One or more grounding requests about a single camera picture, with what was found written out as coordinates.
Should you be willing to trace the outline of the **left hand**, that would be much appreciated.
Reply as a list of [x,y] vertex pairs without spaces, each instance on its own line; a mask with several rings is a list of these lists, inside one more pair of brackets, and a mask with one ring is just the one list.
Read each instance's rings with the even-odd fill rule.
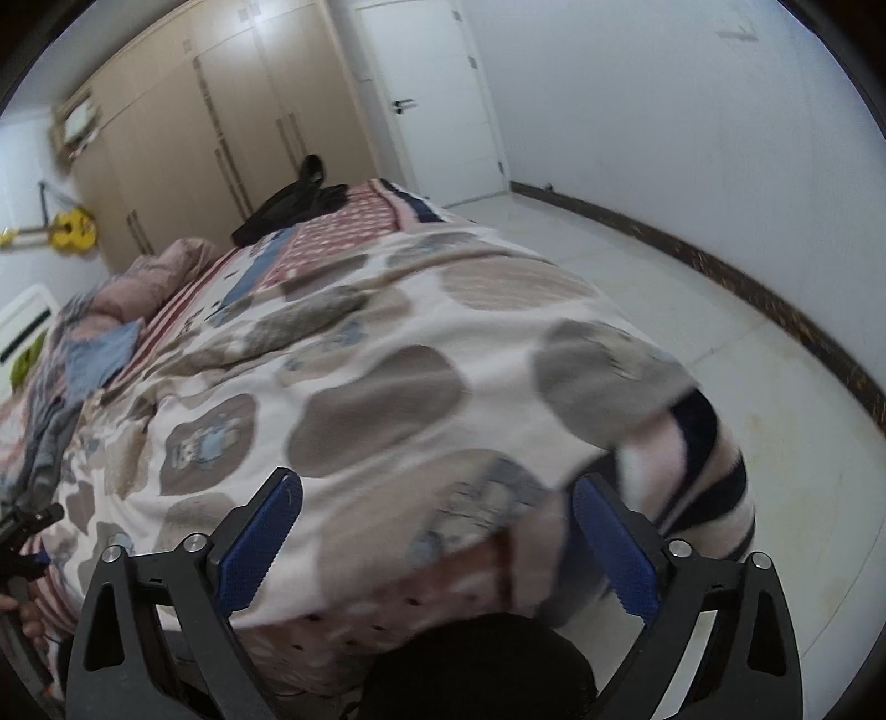
[[0,610],[2,612],[12,612],[19,618],[23,635],[32,642],[34,646],[45,645],[45,625],[42,622],[39,609],[33,601],[19,603],[10,595],[0,595]]

